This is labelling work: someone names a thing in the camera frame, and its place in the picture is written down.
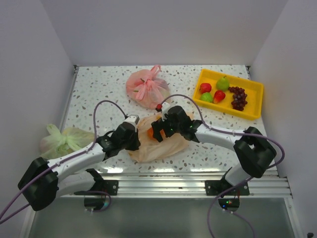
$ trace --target beige plastic bag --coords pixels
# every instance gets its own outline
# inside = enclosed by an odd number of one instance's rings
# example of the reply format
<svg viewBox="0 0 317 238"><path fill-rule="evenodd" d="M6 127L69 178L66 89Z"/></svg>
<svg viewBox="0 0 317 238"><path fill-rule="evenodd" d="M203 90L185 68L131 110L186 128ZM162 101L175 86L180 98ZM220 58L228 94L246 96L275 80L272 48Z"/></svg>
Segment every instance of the beige plastic bag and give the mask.
<svg viewBox="0 0 317 238"><path fill-rule="evenodd" d="M192 114L187 113L187 115L193 119ZM169 138L166 138L165 135L162 135L162 142L158 142L155 139L149 138L148 129L151 128L151 123L156 121L158 118L158 115L153 115L141 119L138 123L139 141L141 146L139 147L139 150L128 151L130 157L133 160L140 163L161 160L176 154L188 146L188 141L178 133Z"/></svg>

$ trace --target speckled countertop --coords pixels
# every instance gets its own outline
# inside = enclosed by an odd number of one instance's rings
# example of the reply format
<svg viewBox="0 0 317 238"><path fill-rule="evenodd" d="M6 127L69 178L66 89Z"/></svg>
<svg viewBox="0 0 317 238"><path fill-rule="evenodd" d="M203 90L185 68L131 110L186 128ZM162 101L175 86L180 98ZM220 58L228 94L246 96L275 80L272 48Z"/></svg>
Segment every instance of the speckled countertop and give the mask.
<svg viewBox="0 0 317 238"><path fill-rule="evenodd" d="M125 82L130 74L144 68L151 69L151 66L79 67L65 128L75 126L92 132L94 107L104 99L115 101L127 114L138 114L140 118L153 115L155 110L142 108L125 93ZM203 68L248 78L244 65L163 65L158 77L167 81L171 94L182 93L192 97ZM193 112L196 119L199 118L196 108L187 100L175 97L172 103L181 105L184 110ZM201 109L205 120L212 121L213 125L230 129L254 126L265 134L262 118L250 121L202 107ZM102 104L97 111L98 135L116 128L122 120L122 114L115 106ZM95 168L104 173L212 172L227 171L237 163L235 153L228 149L213 144L190 142L187 149L164 160L137 163L130 159L126 151L121 151L116 157L109 158Z"/></svg>

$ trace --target green plastic bag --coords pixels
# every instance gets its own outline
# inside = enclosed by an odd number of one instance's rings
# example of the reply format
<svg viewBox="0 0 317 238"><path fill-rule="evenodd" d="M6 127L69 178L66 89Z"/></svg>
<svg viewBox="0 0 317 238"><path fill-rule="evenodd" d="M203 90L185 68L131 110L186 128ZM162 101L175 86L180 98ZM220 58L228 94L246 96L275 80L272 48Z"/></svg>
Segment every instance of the green plastic bag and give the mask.
<svg viewBox="0 0 317 238"><path fill-rule="evenodd" d="M40 142L41 157L56 159L80 150L94 141L94 134L75 127L66 128L62 133L53 124L48 124L46 129L49 136Z"/></svg>

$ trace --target red grape cluster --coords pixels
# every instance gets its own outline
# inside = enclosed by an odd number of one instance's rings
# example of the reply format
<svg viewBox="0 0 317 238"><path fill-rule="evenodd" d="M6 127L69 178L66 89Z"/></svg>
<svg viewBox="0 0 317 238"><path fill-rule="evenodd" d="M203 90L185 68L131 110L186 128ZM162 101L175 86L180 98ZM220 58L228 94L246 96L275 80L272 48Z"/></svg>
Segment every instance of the red grape cluster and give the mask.
<svg viewBox="0 0 317 238"><path fill-rule="evenodd" d="M248 104L246 98L248 94L244 93L243 88L239 87L229 87L230 93L233 94L233 101L231 102L233 109L238 111L243 111L244 107Z"/></svg>

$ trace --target green apple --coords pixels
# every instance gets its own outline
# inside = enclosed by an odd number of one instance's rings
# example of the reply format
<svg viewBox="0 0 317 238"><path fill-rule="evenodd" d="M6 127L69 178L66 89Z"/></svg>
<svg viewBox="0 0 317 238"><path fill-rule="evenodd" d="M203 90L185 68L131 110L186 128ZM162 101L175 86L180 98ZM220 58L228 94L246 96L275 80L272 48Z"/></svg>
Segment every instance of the green apple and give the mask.
<svg viewBox="0 0 317 238"><path fill-rule="evenodd" d="M211 103L213 101L212 95L210 93L203 93L200 100Z"/></svg>
<svg viewBox="0 0 317 238"><path fill-rule="evenodd" d="M229 80L226 78L226 76L222 77L221 79L219 79L217 81L216 87L217 89L221 90L221 91L227 91L229 88Z"/></svg>

